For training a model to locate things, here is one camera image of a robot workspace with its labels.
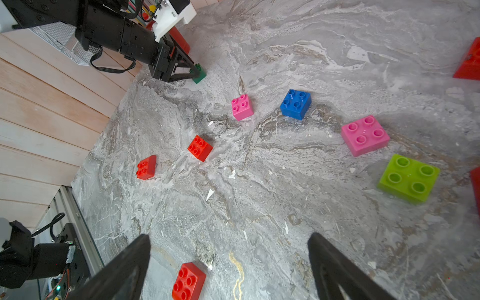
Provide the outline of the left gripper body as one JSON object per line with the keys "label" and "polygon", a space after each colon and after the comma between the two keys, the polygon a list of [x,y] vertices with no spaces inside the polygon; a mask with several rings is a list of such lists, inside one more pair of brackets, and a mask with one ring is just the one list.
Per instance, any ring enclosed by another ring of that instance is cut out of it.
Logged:
{"label": "left gripper body", "polygon": [[149,65],[152,78],[169,83],[180,80],[175,74],[179,50],[179,45],[169,36],[159,40],[157,54]]}

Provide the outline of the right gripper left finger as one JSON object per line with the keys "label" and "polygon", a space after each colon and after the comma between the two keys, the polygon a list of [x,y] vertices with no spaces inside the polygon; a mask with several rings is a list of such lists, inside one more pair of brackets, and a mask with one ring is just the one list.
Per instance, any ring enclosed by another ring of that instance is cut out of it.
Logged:
{"label": "right gripper left finger", "polygon": [[138,300],[150,263],[151,241],[139,235],[99,273],[75,289],[69,300]]}

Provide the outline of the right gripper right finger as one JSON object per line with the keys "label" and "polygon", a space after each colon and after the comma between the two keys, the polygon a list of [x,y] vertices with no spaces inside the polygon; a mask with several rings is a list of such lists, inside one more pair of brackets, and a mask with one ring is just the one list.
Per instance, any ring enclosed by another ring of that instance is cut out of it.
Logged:
{"label": "right gripper right finger", "polygon": [[307,248],[320,300],[342,300],[342,292],[351,300],[394,298],[320,233],[312,233]]}

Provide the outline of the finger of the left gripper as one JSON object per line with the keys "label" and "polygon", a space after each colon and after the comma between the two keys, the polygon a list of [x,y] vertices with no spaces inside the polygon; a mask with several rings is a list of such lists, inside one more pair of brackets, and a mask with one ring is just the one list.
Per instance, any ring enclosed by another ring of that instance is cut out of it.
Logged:
{"label": "finger of the left gripper", "polygon": [[168,72],[165,72],[163,74],[163,81],[167,83],[172,83],[176,81],[181,81],[181,80],[188,80],[188,79],[193,79],[197,78],[199,76],[199,73],[179,73],[179,74],[171,74]]}
{"label": "finger of the left gripper", "polygon": [[193,60],[180,48],[177,42],[173,41],[171,59],[173,62],[172,74],[198,73]]}

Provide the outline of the small red curved brick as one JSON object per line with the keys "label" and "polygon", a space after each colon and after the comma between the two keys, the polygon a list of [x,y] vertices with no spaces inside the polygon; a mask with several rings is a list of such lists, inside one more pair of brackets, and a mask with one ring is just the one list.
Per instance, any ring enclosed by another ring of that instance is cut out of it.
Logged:
{"label": "small red curved brick", "polygon": [[156,155],[152,155],[137,164],[136,176],[140,180],[148,180],[155,176]]}

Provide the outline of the blue lego brick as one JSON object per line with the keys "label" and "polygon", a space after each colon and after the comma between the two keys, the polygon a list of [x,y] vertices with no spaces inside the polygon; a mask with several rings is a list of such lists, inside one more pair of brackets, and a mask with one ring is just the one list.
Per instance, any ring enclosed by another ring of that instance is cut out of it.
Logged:
{"label": "blue lego brick", "polygon": [[310,105],[310,93],[290,89],[283,99],[280,109],[283,116],[302,121]]}

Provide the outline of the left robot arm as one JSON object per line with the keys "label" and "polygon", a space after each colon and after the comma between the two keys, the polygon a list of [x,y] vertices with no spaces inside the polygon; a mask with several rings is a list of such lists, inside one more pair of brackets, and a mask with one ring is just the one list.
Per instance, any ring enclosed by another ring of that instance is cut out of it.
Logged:
{"label": "left robot arm", "polygon": [[196,16],[191,2],[155,1],[154,9],[143,19],[150,29],[135,22],[143,17],[144,8],[143,1],[1,1],[1,32],[63,23],[74,28],[84,50],[98,48],[89,60],[91,64],[104,49],[116,51],[131,62],[124,69],[98,66],[98,71],[122,74],[144,63],[156,80],[201,81],[205,70],[170,35],[176,24],[187,24]]}

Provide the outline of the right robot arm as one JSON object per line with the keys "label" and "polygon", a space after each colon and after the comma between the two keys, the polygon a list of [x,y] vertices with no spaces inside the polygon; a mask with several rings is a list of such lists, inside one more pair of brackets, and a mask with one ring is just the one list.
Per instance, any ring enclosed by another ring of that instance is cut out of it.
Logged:
{"label": "right robot arm", "polygon": [[[61,275],[67,300],[138,300],[150,263],[151,242],[138,236],[100,272],[75,286],[73,262],[80,250],[73,242],[35,244],[34,234],[20,222],[7,224],[1,235],[1,286],[20,288],[25,281]],[[321,300],[390,300],[392,296],[321,234],[307,242],[312,275]]]}

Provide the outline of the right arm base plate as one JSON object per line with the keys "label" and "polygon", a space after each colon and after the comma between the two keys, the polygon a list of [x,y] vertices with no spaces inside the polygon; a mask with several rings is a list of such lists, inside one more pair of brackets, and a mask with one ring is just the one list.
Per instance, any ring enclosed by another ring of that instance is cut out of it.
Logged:
{"label": "right arm base plate", "polygon": [[59,237],[61,242],[69,246],[66,266],[58,275],[47,279],[44,300],[72,300],[72,293],[83,286],[91,277],[83,247],[80,244],[74,225],[67,223]]}

